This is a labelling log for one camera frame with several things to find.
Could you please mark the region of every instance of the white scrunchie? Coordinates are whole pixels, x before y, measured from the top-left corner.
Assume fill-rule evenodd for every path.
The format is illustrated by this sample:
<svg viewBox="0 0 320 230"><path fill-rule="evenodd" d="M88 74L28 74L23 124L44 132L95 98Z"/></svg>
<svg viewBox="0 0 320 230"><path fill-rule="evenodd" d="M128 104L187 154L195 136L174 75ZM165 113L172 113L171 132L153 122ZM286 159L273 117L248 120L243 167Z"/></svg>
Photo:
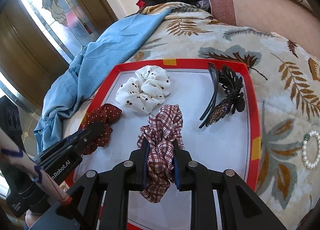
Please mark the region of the white scrunchie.
<svg viewBox="0 0 320 230"><path fill-rule="evenodd" d="M165 69L150 65L135 74L137 78L131 77L118 89L116 101L126 109L149 115L170 94L170 76Z"/></svg>

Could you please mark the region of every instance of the hair clip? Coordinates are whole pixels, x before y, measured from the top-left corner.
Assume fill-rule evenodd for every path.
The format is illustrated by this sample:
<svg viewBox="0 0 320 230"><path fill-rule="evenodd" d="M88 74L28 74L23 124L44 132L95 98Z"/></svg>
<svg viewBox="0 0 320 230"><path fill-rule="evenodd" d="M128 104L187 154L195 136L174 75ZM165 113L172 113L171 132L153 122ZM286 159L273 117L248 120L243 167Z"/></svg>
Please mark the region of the hair clip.
<svg viewBox="0 0 320 230"><path fill-rule="evenodd" d="M200 120L202 121L208 113L209 115L199 128L202 128L204 125L211 125L213 122L218 122L230 112L231 108L231 112L234 114L236 110L242 112L245 107L244 94L243 92L240 92L243 88L242 77L238 77L236 73L225 64L223 64L222 69L219 72L216 66L209 62L208 70L213 82L214 92L209 105L200 117ZM222 88L227 96L216 106L219 83L222 84Z"/></svg>

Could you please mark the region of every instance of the silver bolt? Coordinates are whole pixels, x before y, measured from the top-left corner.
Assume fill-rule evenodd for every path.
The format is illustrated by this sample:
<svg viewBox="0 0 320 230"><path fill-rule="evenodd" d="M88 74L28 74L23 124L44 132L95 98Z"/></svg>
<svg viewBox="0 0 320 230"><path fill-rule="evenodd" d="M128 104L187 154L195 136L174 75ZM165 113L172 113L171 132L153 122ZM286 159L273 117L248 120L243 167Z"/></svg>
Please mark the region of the silver bolt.
<svg viewBox="0 0 320 230"><path fill-rule="evenodd" d="M190 162L188 162L188 165L190 166L190 167L196 167L196 166L198 166L198 163L196 162L196 161L190 161Z"/></svg>
<svg viewBox="0 0 320 230"><path fill-rule="evenodd" d="M235 175L235 172L233 170L226 170L226 175L229 177L233 177Z"/></svg>
<svg viewBox="0 0 320 230"><path fill-rule="evenodd" d="M133 162L132 161L125 161L123 163L124 167L131 167L133 165Z"/></svg>
<svg viewBox="0 0 320 230"><path fill-rule="evenodd" d="M94 177L96 175L95 171L87 171L86 176L87 177Z"/></svg>

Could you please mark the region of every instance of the pearl bracelet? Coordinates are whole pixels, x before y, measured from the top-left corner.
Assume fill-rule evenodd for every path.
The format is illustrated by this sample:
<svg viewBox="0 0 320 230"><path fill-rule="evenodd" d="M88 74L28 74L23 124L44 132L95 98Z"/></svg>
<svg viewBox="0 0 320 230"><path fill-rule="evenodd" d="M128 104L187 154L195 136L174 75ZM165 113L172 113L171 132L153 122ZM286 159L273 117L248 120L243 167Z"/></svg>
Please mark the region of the pearl bracelet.
<svg viewBox="0 0 320 230"><path fill-rule="evenodd" d="M307 157L307 143L311 136L317 137L317 140L318 140L318 155L316 160L313 163L311 163ZM302 146L302 160L304 162L304 165L307 167L307 169L310 169L310 170L314 169L318 165L318 162L320 160L320 136L317 131L311 131L304 136L304 141Z"/></svg>

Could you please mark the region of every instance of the stained glass window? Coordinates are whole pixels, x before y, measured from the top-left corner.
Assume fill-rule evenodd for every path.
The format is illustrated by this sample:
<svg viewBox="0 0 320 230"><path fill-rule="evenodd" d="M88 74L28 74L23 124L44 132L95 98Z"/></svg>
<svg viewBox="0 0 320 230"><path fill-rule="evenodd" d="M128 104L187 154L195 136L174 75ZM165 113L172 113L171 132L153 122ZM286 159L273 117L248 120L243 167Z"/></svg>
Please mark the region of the stained glass window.
<svg viewBox="0 0 320 230"><path fill-rule="evenodd" d="M68 62L98 38L76 0L21 1L46 38Z"/></svg>

